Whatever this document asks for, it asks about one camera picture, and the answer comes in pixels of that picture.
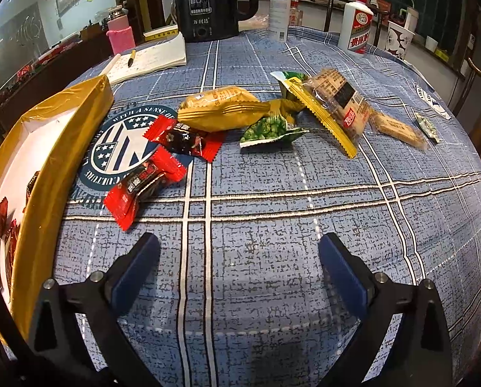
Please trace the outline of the red candy pack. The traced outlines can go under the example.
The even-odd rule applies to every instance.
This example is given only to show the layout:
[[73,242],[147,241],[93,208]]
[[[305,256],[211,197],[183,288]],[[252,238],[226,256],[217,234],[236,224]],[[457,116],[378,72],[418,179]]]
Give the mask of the red candy pack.
[[160,115],[143,136],[169,152],[199,157],[212,163],[226,139],[226,131],[206,132]]
[[140,202],[160,188],[180,182],[186,167],[167,149],[159,146],[146,161],[134,168],[114,185],[104,199],[104,205],[123,231],[130,229]]

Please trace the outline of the small beige biscuit pack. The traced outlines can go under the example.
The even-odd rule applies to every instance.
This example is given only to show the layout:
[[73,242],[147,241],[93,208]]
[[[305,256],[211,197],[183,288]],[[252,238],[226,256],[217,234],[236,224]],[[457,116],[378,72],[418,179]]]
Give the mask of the small beige biscuit pack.
[[400,122],[387,114],[374,110],[370,115],[369,122],[372,129],[380,134],[390,136],[417,149],[427,150],[428,148],[426,138],[417,128]]

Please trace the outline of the green pea snack pack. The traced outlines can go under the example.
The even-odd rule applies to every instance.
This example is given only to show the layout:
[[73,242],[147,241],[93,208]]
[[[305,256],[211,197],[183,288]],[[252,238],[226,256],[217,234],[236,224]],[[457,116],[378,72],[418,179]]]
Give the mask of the green pea snack pack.
[[309,133],[308,129],[292,125],[283,116],[266,116],[248,127],[239,141],[242,149],[274,143],[292,143]]

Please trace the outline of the clear cracker pack yellow edges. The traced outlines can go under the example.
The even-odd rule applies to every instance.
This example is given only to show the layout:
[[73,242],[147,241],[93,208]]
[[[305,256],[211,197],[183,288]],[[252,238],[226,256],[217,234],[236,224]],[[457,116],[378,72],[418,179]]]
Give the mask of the clear cracker pack yellow edges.
[[303,105],[335,138],[348,158],[357,155],[357,143],[373,113],[367,100],[336,69],[319,74],[287,71],[271,73],[284,98]]

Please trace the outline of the yellow puffed snack bag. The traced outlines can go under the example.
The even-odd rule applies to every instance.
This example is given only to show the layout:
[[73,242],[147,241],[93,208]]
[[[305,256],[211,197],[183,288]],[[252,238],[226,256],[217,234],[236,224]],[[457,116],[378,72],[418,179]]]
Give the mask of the yellow puffed snack bag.
[[246,89],[225,86],[188,96],[178,107],[178,121],[208,133],[247,128],[264,117],[293,117],[304,109],[300,101],[259,101]]

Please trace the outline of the gold cardboard tray box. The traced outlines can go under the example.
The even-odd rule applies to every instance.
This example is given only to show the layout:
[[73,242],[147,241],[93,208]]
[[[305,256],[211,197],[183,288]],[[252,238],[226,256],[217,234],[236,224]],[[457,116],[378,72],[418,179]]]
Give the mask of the gold cardboard tray box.
[[0,146],[0,201],[8,201],[8,219],[19,226],[11,275],[2,277],[0,293],[23,338],[53,272],[72,182],[113,102],[107,76],[82,81],[24,113]]

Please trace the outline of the small green candy wrapper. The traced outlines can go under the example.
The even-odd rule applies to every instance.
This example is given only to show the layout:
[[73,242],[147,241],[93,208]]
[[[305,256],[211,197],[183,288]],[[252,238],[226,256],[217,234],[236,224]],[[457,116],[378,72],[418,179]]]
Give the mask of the small green candy wrapper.
[[415,113],[414,116],[420,129],[425,133],[425,135],[435,143],[440,143],[439,134],[433,123],[430,122],[430,120],[422,114]]

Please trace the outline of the blue plaid tablecloth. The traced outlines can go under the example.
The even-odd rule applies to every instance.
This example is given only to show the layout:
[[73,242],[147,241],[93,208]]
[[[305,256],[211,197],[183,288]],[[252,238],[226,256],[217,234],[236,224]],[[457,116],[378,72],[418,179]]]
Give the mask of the blue plaid tablecloth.
[[[336,36],[294,28],[189,44],[183,67],[112,87],[60,226],[55,278],[84,281],[142,233],[162,250],[120,325],[165,386],[314,386],[357,320],[322,271],[318,241],[336,233],[369,268],[405,284],[432,280],[462,377],[481,342],[481,158],[441,98],[379,50],[359,55]],[[103,205],[109,189],[154,149],[144,137],[183,100],[240,86],[280,96],[276,71],[338,70],[378,111],[433,123],[438,143],[416,149],[367,128],[348,158],[309,111],[289,146],[241,149],[231,132],[212,163],[187,157],[187,176],[144,202],[123,231]]]

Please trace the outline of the open white notebook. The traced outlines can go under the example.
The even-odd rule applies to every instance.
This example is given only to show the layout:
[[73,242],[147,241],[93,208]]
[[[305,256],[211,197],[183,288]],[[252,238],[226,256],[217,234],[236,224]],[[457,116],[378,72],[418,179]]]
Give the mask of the open white notebook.
[[130,55],[117,54],[101,71],[111,85],[119,84],[145,74],[165,70],[187,63],[185,41],[181,33],[170,40],[136,51],[132,66],[128,66]]

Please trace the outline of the white patterned paper cup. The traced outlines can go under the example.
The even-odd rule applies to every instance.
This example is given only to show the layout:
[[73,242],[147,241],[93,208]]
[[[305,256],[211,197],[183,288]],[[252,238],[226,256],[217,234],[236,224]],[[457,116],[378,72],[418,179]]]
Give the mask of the white patterned paper cup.
[[414,32],[401,25],[389,22],[384,50],[398,59],[404,59],[414,36]]

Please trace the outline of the pink sleeved thermos bottle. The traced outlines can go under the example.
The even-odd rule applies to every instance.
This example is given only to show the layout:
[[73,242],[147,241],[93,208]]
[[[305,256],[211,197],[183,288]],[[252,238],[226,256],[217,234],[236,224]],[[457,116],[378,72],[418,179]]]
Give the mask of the pink sleeved thermos bottle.
[[106,17],[107,37],[114,55],[136,47],[133,30],[128,18],[128,10],[122,5],[115,6]]

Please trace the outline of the yellow tape measure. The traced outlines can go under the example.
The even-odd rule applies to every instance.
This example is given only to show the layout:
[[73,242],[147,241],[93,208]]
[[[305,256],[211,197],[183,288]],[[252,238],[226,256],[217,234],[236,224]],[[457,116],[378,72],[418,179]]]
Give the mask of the yellow tape measure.
[[148,41],[157,41],[160,39],[167,39],[173,38],[177,36],[179,33],[177,25],[167,25],[161,28],[154,29],[150,32],[144,32],[144,40]]

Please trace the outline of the white red liquor bottle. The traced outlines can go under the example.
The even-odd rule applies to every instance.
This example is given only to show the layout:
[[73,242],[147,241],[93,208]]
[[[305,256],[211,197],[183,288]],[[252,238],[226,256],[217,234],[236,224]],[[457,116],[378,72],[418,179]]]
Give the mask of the white red liquor bottle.
[[337,46],[342,50],[363,54],[370,37],[373,11],[367,0],[355,0],[344,5],[342,28]]

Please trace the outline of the black electric kettle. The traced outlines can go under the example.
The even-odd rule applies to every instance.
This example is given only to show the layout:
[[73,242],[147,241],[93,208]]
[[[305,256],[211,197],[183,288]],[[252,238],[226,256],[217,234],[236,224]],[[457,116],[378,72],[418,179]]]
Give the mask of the black electric kettle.
[[175,0],[178,30],[187,43],[231,38],[239,34],[239,22],[254,17],[259,0]]

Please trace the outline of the white spray bottle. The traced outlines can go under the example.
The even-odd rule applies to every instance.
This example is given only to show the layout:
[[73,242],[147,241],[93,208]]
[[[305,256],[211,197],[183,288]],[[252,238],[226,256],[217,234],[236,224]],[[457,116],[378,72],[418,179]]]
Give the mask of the white spray bottle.
[[287,41],[291,0],[269,0],[269,37],[279,42]]

